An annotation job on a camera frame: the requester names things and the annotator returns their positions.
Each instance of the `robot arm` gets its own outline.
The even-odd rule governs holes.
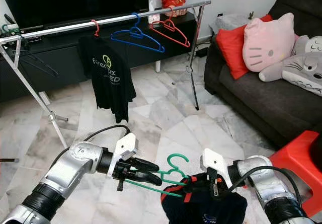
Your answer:
[[[87,141],[72,145],[53,163],[32,194],[1,223],[50,224],[56,211],[86,173],[97,171],[118,179],[118,191],[122,191],[125,179],[160,186],[161,179],[151,173],[158,171],[158,166],[133,158],[136,152],[137,141],[133,133],[127,134],[117,142],[114,153]]]
[[[151,173],[157,172],[158,166],[134,158],[136,152],[137,141],[133,133],[117,142],[114,153],[87,141],[72,145],[58,156],[32,194],[12,210],[1,224],[50,224],[56,211],[85,173],[104,173],[119,180],[118,191],[123,190],[125,179],[160,186],[161,179]],[[227,166],[221,155],[207,148],[201,157],[201,169],[209,175],[214,197],[225,194],[218,191],[217,175],[224,179],[227,191],[244,185],[243,180],[248,177],[272,224],[314,224],[301,208],[299,196],[295,197],[284,182],[275,176],[273,169],[277,168],[272,167],[266,157],[252,156]]]
[[[271,224],[314,224],[301,208],[300,196],[295,197],[284,182],[276,177],[273,169],[278,168],[273,167],[271,161],[264,156],[252,156],[227,166],[220,154],[207,148],[201,157],[201,169],[208,173],[210,180],[217,179],[217,174],[222,176],[228,191],[245,185],[241,180],[247,176]],[[213,195],[220,196],[216,182],[213,181],[212,185]]]

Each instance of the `hello kitty pillow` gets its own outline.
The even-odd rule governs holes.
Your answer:
[[[293,19],[293,14],[287,13],[270,22],[255,18],[247,24],[243,58],[249,70],[260,72],[291,56],[295,41]]]

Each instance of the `red cushion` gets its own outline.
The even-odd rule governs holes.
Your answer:
[[[272,21],[273,18],[267,14],[261,20],[268,22]],[[243,59],[245,27],[246,25],[233,30],[220,29],[216,37],[219,48],[230,68],[230,73],[235,80],[249,71]]]

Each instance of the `gray plush toy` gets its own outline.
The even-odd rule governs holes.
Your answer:
[[[300,36],[294,44],[291,55],[309,52],[322,52],[322,36],[316,36],[311,39],[307,35]]]
[[[284,79],[322,96],[322,53],[310,52],[286,58],[259,73],[264,82]]]

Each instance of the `electrical cord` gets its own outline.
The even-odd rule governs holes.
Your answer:
[[[97,134],[99,134],[101,132],[104,132],[106,130],[109,130],[109,129],[112,129],[112,128],[116,128],[116,127],[123,127],[123,128],[125,128],[126,129],[125,135],[128,135],[131,132],[131,130],[127,126],[125,126],[125,125],[114,125],[114,126],[106,127],[106,128],[101,129],[101,130],[98,130],[97,132],[92,133],[90,136],[88,136],[87,138],[85,138],[84,141],[88,141],[90,138],[94,137],[95,135],[97,135]]]
[[[211,42],[210,40],[207,40],[207,41],[205,41],[205,42],[203,42],[203,43],[197,44],[197,45],[196,45],[196,49],[195,49],[195,52],[194,52],[194,56],[193,56],[193,57],[196,57],[196,56],[197,56],[196,52],[197,52],[197,51],[199,51],[199,47],[200,47],[200,46],[205,45],[205,46],[206,46],[205,48],[207,48],[207,47],[209,47],[209,43],[210,43],[210,42]]]
[[[298,188],[296,186],[295,181],[292,179],[292,177],[289,175],[289,173],[286,172],[285,169],[280,169],[274,166],[259,166],[259,167],[255,167],[251,170],[249,170],[246,174],[244,174],[235,184],[233,184],[226,192],[224,192],[223,194],[229,194],[231,193],[235,188],[238,187],[239,184],[241,184],[245,179],[247,179],[252,173],[258,171],[258,170],[275,170],[278,171],[280,173],[282,173],[288,180],[289,182],[292,184],[292,187],[295,191],[295,195],[296,195],[296,199],[297,202],[299,204],[299,206],[302,208],[302,201],[301,201],[301,196],[300,193],[298,191]]]
[[[106,130],[109,130],[109,129],[112,129],[112,128],[117,128],[117,127],[123,127],[123,128],[125,128],[126,129],[126,133],[125,133],[125,135],[128,135],[130,132],[131,132],[131,130],[127,127],[127,126],[125,126],[125,125],[114,125],[114,126],[110,126],[110,127],[106,127],[106,128],[103,128],[103,129],[101,129],[101,130],[98,130],[98,131],[96,131],[96,132],[94,132],[94,133],[92,133],[90,136],[88,136],[87,138],[85,138],[84,139],[84,141],[88,141],[90,138],[92,138],[92,137],[94,137],[95,135],[97,135],[97,134],[99,134],[99,133],[101,133],[101,132],[104,132],[104,131],[106,131]],[[68,148],[65,148],[62,152],[60,152],[59,153],[59,155],[54,159],[54,161],[52,162],[52,164],[51,164],[51,166],[50,166],[50,168],[51,167],[53,167],[54,166],[54,164],[56,164],[56,162],[59,160],[59,158],[65,153],[65,152],[67,152],[69,150],[69,147]]]

